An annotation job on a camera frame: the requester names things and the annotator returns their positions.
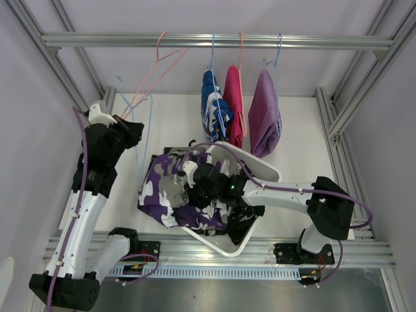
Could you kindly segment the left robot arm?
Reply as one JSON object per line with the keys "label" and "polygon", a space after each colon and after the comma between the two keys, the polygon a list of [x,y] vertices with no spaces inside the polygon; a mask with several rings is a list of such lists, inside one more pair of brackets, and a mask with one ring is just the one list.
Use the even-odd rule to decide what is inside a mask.
{"label": "left robot arm", "polygon": [[102,281],[116,263],[138,257],[137,231],[124,227],[114,228],[93,256],[88,250],[117,176],[116,164],[125,150],[140,142],[143,129],[143,123],[118,116],[109,125],[94,123],[81,129],[83,151],[73,177],[64,229],[44,273],[33,274],[29,282],[47,311],[53,307],[90,311]]}

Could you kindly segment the black white patterned trousers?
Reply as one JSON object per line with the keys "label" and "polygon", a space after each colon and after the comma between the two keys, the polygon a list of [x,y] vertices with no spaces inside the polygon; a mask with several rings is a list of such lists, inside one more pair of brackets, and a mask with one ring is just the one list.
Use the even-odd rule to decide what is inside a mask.
{"label": "black white patterned trousers", "polygon": [[265,206],[239,206],[231,210],[228,218],[226,234],[234,245],[239,245],[255,220],[263,216]]}

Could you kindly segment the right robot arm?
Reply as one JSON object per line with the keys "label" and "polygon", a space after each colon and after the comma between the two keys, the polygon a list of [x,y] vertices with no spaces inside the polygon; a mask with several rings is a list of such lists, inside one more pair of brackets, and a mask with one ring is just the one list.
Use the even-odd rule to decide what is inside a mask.
{"label": "right robot arm", "polygon": [[331,241],[345,241],[354,210],[352,198],[327,177],[313,183],[286,185],[264,181],[247,172],[227,176],[209,163],[183,165],[186,192],[191,204],[203,208],[220,202],[234,208],[277,207],[305,214],[311,225],[302,230],[297,243],[277,243],[279,264],[333,264]]}

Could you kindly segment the purple camouflage trousers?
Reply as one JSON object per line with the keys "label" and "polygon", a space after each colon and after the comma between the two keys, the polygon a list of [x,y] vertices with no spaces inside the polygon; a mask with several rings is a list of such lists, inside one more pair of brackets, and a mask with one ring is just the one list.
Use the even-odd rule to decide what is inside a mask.
{"label": "purple camouflage trousers", "polygon": [[198,165],[210,163],[226,176],[241,172],[241,167],[231,170],[235,161],[221,160],[198,148],[186,156],[187,148],[164,148],[153,155],[139,191],[138,209],[166,228],[185,227],[205,236],[227,235],[226,228],[232,207],[220,200],[211,200],[203,208],[191,203],[185,185],[186,177],[179,170],[182,159]]}

